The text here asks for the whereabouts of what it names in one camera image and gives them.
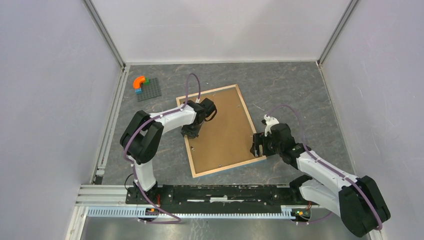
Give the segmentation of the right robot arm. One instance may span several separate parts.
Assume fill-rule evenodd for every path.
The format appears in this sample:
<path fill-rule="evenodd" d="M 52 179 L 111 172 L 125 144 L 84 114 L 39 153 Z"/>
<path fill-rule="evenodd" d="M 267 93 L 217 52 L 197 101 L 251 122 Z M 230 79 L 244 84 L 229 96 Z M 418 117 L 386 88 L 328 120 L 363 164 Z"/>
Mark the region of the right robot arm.
<path fill-rule="evenodd" d="M 262 121 L 263 132 L 253 135 L 256 157 L 279 155 L 283 162 L 304 174 L 290 182 L 289 199 L 295 204 L 314 202 L 340 217 L 355 236 L 381 230 L 391 212 L 376 181 L 347 173 L 324 160 L 303 142 L 296 142 L 286 123 L 274 117 Z"/>

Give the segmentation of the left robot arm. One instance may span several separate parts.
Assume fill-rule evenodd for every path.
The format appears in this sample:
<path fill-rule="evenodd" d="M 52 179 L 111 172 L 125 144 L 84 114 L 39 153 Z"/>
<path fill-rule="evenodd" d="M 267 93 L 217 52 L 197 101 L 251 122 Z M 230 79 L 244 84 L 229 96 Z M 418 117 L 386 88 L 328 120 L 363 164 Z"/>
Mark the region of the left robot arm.
<path fill-rule="evenodd" d="M 188 100 L 183 104 L 159 113 L 136 112 L 120 138 L 124 159 L 131 163 L 135 185 L 139 187 L 138 197 L 145 204 L 157 198 L 154 186 L 152 159 L 156 155 L 162 136 L 174 129 L 181 128 L 187 138 L 197 138 L 205 122 L 217 114 L 214 102 L 208 98 L 202 101 Z"/>

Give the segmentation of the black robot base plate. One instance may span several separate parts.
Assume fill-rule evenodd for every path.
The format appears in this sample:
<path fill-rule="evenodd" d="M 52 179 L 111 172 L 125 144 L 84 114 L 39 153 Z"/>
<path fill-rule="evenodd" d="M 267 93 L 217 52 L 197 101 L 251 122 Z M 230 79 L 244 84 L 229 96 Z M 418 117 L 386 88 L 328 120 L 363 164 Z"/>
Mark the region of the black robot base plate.
<path fill-rule="evenodd" d="M 144 198 L 135 185 L 126 188 L 128 205 L 153 202 L 171 214 L 274 214 L 282 206 L 306 208 L 315 202 L 303 199 L 289 185 L 159 185 Z"/>

